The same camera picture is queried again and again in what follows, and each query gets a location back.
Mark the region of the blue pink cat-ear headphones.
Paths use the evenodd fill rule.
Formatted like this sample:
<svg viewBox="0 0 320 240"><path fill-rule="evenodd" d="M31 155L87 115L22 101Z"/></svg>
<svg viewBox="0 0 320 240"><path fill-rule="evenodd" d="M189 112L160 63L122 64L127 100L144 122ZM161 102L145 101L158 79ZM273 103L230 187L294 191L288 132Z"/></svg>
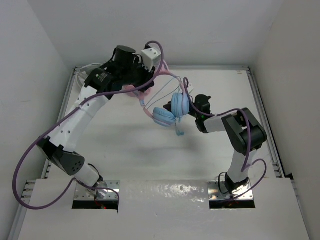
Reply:
<svg viewBox="0 0 320 240"><path fill-rule="evenodd" d="M180 76L176 76L171 73L166 62L163 65L164 66L162 66L160 70L160 75L172 77L172 79L166 83L163 88L166 87L172 80L177 80L179 82L177 92L175 90L172 92L171 101L168 103L168 106L170 107L169 110L165 109L165 107L155 107L151 113L147 107L148 104L145 103L145 93L133 91L131 94L135 98L138 98L139 104L144 113L156 124L163 127L171 127L172 125L176 125L177 122L180 122L182 117L189 113L190 103L187 94L189 90L189 84L185 86Z"/></svg>

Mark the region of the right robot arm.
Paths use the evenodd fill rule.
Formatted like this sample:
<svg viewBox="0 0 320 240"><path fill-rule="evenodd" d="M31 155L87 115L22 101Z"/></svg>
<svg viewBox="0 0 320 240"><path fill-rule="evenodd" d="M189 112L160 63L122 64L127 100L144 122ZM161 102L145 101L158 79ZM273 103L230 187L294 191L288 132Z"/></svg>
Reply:
<svg viewBox="0 0 320 240"><path fill-rule="evenodd" d="M183 99L181 93L175 93L163 107L175 117L187 114L194 117L197 129L203 134L226 132L234 149L230 168L224 177L226 192L231 194L249 181L251 156L267 141L267 134L248 108L214 116L210 99L210 96L199 94L195 100L188 100Z"/></svg>

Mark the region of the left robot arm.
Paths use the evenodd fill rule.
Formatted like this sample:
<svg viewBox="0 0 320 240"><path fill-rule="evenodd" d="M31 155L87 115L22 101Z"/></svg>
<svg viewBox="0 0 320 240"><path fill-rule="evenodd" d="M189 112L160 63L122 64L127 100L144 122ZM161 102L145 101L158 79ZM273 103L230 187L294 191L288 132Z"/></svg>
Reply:
<svg viewBox="0 0 320 240"><path fill-rule="evenodd" d="M43 137L37 144L45 156L67 175L86 186L95 187L102 177L94 171L85 158L76 153L77 143L98 111L112 99L114 92L124 86L134 86L141 92L154 86L151 82L161 52L146 46L141 53L119 45L112 58L87 73L78 98L65 121Z"/></svg>

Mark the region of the white grey headphones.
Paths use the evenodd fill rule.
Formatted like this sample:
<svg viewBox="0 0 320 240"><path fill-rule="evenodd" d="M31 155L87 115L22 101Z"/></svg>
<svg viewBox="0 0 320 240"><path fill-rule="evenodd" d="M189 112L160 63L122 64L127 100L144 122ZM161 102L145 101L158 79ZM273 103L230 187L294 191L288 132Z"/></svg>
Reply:
<svg viewBox="0 0 320 240"><path fill-rule="evenodd" d="M77 84L78 88L81 90L83 85L85 84L86 79L88 78L89 74L96 68L101 67L102 63L90 63L85 66L77 67L75 70L75 83Z"/></svg>

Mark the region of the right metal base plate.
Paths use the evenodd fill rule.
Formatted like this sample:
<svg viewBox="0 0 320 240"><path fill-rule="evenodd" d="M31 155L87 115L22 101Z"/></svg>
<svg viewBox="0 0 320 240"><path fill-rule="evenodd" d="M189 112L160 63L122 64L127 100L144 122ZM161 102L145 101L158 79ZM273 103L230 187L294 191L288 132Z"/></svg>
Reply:
<svg viewBox="0 0 320 240"><path fill-rule="evenodd" d="M226 192L225 181L213 180L207 182L208 198L210 201L224 201L234 199L238 201L253 201L254 194L251 190L251 182L241 185L231 193Z"/></svg>

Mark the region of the metal base plate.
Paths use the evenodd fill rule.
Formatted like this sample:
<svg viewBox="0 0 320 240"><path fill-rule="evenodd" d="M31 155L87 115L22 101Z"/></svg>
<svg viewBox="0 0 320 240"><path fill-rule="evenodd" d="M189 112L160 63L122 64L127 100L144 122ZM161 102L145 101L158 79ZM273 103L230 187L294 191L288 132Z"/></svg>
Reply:
<svg viewBox="0 0 320 240"><path fill-rule="evenodd" d="M91 190L81 186L79 183L76 184L75 192L74 192L74 200L75 201L93 201L95 198L99 201L111 201L117 200L118 196L115 192L120 192L120 181L104 181L99 188L103 188L100 190Z"/></svg>
<svg viewBox="0 0 320 240"><path fill-rule="evenodd" d="M238 201L253 201L254 194L251 190L251 182L241 185L231 193L226 192L225 181L213 180L207 182L208 198L210 201L224 201L234 199Z"/></svg>

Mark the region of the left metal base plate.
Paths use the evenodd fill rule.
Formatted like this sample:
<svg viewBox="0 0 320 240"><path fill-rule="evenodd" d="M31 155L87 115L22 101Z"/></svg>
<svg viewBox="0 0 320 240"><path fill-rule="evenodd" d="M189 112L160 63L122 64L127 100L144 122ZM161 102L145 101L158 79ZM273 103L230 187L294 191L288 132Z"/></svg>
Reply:
<svg viewBox="0 0 320 240"><path fill-rule="evenodd" d="M81 186L79 183L76 184L75 192L74 192L74 200L75 201L93 201L95 198L99 201L111 201L117 200L118 196L115 192L120 192L120 181L104 181L99 188L103 188L100 190L91 190Z"/></svg>

